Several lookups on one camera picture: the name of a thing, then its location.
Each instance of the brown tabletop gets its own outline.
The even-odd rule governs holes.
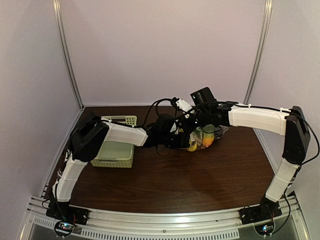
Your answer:
[[[147,110],[147,106],[87,107],[82,116],[90,112],[99,116],[136,115],[141,124]],[[168,107],[161,111],[173,113]],[[152,112],[149,122],[155,119]],[[71,204],[133,213],[231,209],[258,204],[273,176],[254,131],[231,127],[207,149],[175,149],[169,156],[160,156],[155,148],[136,147],[132,168],[88,164],[74,187]]]

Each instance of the light green basket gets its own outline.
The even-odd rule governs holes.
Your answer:
[[[128,125],[137,124],[137,116],[103,116],[115,122]],[[131,168],[135,146],[129,143],[106,141],[91,164],[103,168]]]

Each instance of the wire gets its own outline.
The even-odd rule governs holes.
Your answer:
[[[64,216],[64,214],[63,214],[63,212],[61,211],[61,209],[60,209],[60,207],[59,207],[59,204],[58,204],[58,199],[57,199],[57,188],[58,188],[58,183],[55,185],[55,190],[54,190],[54,200],[55,200],[56,206],[57,206],[57,208],[59,209],[59,211],[60,211],[60,213],[61,213],[62,217],[63,217],[64,219],[66,219],[66,217]]]
[[[314,160],[315,158],[317,158],[317,157],[319,156],[319,153],[320,153],[320,144],[319,144],[319,140],[318,140],[318,138],[317,138],[317,135],[316,135],[315,131],[313,130],[313,128],[310,126],[310,124],[309,124],[303,117],[300,117],[300,116],[297,115],[297,114],[293,114],[293,115],[295,115],[295,116],[297,116],[298,118],[302,119],[302,120],[304,121],[304,123],[308,126],[308,128],[309,128],[310,131],[312,132],[312,135],[313,135],[313,137],[314,137],[314,139],[315,139],[315,141],[316,141],[316,145],[317,145],[317,148],[318,148],[316,155],[314,155],[313,157],[311,157],[310,159],[308,159],[308,160],[306,160],[305,162],[302,163],[302,165],[305,165],[306,163],[311,162],[312,160]]]
[[[288,212],[288,216],[286,217],[285,221],[282,223],[282,225],[277,229],[275,230],[274,232],[272,232],[272,235],[276,234],[277,232],[279,232],[283,227],[284,225],[288,222],[289,218],[290,218],[290,214],[291,214],[291,207],[290,207],[290,203],[287,199],[287,190],[288,190],[288,187],[285,189],[284,191],[284,200],[286,201],[286,203],[288,204],[288,208],[289,208],[289,212]]]
[[[221,131],[221,127],[220,127],[220,126],[218,126],[217,128],[219,128],[219,130],[214,130],[214,131],[212,131],[212,132],[206,132],[203,127],[201,127],[201,130],[202,130],[205,134],[214,134],[214,133],[217,133],[217,132],[220,132],[220,131]]]
[[[167,156],[169,156],[169,155],[171,154],[171,148],[169,148],[169,153],[168,153],[167,155],[161,155],[161,154],[159,153],[159,151],[158,151],[158,145],[155,146],[155,150],[156,150],[156,153],[157,153],[159,156],[161,156],[161,157],[167,157]]]
[[[136,126],[136,127],[137,127],[137,128],[143,128],[143,127],[146,125],[146,123],[147,123],[147,119],[148,119],[148,117],[149,117],[149,114],[150,114],[151,109],[153,108],[153,106],[154,106],[155,104],[157,104],[158,102],[164,102],[164,101],[172,101],[172,99],[170,99],[170,98],[163,98],[163,99],[159,99],[159,100],[155,101],[154,103],[152,103],[151,106],[150,106],[149,109],[148,109],[148,112],[147,112],[146,115],[145,115],[143,124],[138,125],[138,126]]]
[[[163,98],[163,99],[158,100],[157,103],[155,104],[155,113],[158,117],[160,116],[160,113],[158,111],[158,106],[160,103],[165,102],[165,101],[169,101],[170,103],[173,102],[173,100],[170,98]]]
[[[45,206],[44,206],[44,203],[45,203],[45,202],[48,202],[49,200],[50,200],[50,199],[46,199],[46,200],[44,200],[44,201],[41,203],[42,207],[45,208],[45,209],[47,209],[47,210],[49,210],[50,208],[45,207]]]

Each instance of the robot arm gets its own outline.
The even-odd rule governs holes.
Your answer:
[[[52,187],[47,215],[52,217],[55,212],[55,218],[64,218],[66,221],[70,215],[75,215],[69,207],[72,190],[81,171],[96,157],[103,142],[129,143],[145,148],[157,145],[165,145],[171,149],[188,148],[190,133],[197,127],[212,124],[215,127],[256,128],[285,136],[281,165],[260,206],[257,209],[246,208],[244,212],[248,218],[242,222],[245,224],[269,219],[276,213],[278,200],[292,183],[307,154],[310,133],[302,120],[304,115],[301,108],[294,106],[292,109],[274,110],[237,102],[221,103],[207,87],[192,93],[191,97],[195,107],[183,99],[173,98],[172,106],[183,114],[178,117],[160,114],[157,121],[149,127],[128,126],[97,116],[87,119],[70,137],[71,154],[65,160],[63,173],[59,174]]]

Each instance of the plastic bag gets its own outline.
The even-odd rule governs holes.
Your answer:
[[[229,128],[226,126],[214,127],[212,124],[205,127],[197,127],[190,134],[189,152],[205,149],[209,147],[215,140],[218,140]]]

